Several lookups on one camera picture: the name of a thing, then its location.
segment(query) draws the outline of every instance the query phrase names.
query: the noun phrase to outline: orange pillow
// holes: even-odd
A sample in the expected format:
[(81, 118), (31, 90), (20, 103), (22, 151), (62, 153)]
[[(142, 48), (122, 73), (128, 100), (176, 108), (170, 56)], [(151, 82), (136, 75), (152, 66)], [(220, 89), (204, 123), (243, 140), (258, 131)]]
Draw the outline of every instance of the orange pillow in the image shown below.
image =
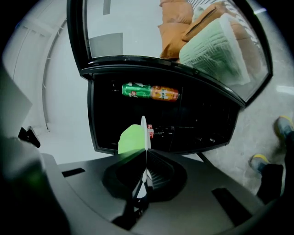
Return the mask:
[(258, 48), (254, 45), (250, 35), (241, 24), (231, 22), (231, 28), (241, 49), (248, 73), (257, 74), (261, 68)]
[(163, 23), (191, 24), (193, 18), (193, 7), (187, 2), (168, 2), (162, 5)]
[(182, 23), (165, 23), (158, 27), (162, 40), (162, 52), (160, 58), (179, 58), (180, 50), (186, 44), (186, 42), (181, 40), (181, 36), (189, 25)]
[(166, 2), (187, 2), (187, 1), (186, 0), (160, 0), (159, 6), (162, 6), (162, 4)]
[(221, 17), (224, 13), (228, 13), (234, 17), (236, 16), (236, 14), (226, 9), (225, 3), (223, 1), (211, 4), (205, 11), (202, 12), (199, 18), (195, 20), (190, 25), (190, 27), (185, 31), (185, 33), (182, 36), (182, 40), (187, 42), (190, 41), (210, 22)]

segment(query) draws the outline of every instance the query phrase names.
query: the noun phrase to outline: sneaker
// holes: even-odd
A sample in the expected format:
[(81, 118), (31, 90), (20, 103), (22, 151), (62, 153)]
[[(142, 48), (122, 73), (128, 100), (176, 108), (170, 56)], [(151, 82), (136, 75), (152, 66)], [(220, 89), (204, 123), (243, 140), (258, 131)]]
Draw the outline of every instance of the sneaker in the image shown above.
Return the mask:
[(251, 168), (258, 172), (258, 173), (262, 173), (263, 168), (267, 165), (270, 164), (270, 162), (267, 160), (267, 158), (262, 155), (262, 154), (255, 154), (249, 162), (249, 165), (251, 166)]
[(275, 123), (275, 131), (276, 134), (285, 141), (287, 136), (294, 131), (294, 125), (291, 118), (287, 116), (279, 116)]

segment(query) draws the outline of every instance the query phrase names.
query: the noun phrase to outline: black slot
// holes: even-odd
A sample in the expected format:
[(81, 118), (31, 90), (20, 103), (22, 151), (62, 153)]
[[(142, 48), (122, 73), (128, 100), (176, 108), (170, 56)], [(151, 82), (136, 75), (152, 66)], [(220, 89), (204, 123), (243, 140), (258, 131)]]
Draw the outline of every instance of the black slot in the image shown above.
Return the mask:
[(73, 176), (75, 174), (80, 174), (85, 172), (85, 170), (83, 168), (76, 168), (73, 170), (69, 170), (69, 171), (63, 171), (62, 174), (64, 177), (69, 177), (69, 176)]
[(218, 188), (213, 190), (212, 194), (216, 197), (217, 201), (235, 226), (238, 226), (251, 218), (252, 215), (227, 189)]

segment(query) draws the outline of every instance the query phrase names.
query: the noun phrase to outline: gray floor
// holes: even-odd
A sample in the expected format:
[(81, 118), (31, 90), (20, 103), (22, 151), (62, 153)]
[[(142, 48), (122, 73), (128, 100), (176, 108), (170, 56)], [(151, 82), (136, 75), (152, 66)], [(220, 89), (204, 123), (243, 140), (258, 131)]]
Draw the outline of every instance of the gray floor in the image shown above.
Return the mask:
[(294, 94), (282, 92), (294, 87), (293, 59), (267, 13), (257, 16), (270, 44), (274, 76), (257, 99), (240, 112), (230, 144), (204, 153), (216, 167), (253, 193), (257, 192), (261, 177), (249, 167), (248, 161), (261, 153), (272, 163), (283, 163), (285, 148), (275, 136), (273, 124), (279, 115), (293, 118), (294, 111)]

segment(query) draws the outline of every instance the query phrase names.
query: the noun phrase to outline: orange juice bottle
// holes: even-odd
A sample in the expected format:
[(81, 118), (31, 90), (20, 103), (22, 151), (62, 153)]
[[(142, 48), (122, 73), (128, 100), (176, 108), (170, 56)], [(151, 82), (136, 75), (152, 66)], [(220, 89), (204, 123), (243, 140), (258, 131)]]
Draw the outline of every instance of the orange juice bottle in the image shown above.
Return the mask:
[(175, 102), (179, 98), (179, 91), (165, 86), (153, 86), (150, 97), (154, 100)]

